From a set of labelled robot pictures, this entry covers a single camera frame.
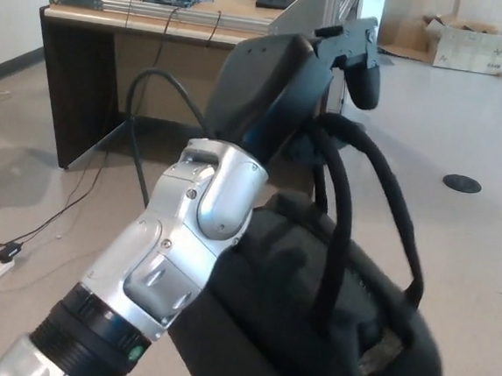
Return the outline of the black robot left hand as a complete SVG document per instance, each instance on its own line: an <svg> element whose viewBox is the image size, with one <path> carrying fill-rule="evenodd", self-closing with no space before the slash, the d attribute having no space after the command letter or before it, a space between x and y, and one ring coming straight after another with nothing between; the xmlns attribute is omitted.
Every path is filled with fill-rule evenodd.
<svg viewBox="0 0 502 376"><path fill-rule="evenodd" d="M376 18L316 29L313 36L265 35L237 44L224 62L204 114L216 138L268 163L312 118L342 70L360 110L379 103Z"/></svg>

